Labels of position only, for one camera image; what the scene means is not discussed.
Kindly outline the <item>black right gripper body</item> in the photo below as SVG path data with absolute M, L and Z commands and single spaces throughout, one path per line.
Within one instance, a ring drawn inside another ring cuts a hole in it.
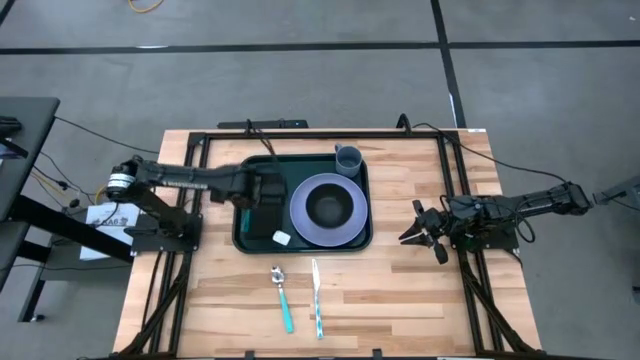
M 463 221 L 456 218 L 451 211 L 439 211 L 436 208 L 425 210 L 420 200 L 413 200 L 412 206 L 416 213 L 413 224 L 423 226 L 427 235 L 433 239 L 434 246 L 431 248 L 439 264 L 445 264 L 449 260 L 445 246 L 439 241 L 441 237 L 448 237 L 453 242 L 451 247 L 467 251 L 472 249 L 473 236 Z

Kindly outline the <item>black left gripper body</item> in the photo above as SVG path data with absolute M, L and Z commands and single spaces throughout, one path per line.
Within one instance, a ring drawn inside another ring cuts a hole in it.
M 276 165 L 243 168 L 240 180 L 241 190 L 234 195 L 238 208 L 280 206 L 288 196 L 286 179 Z

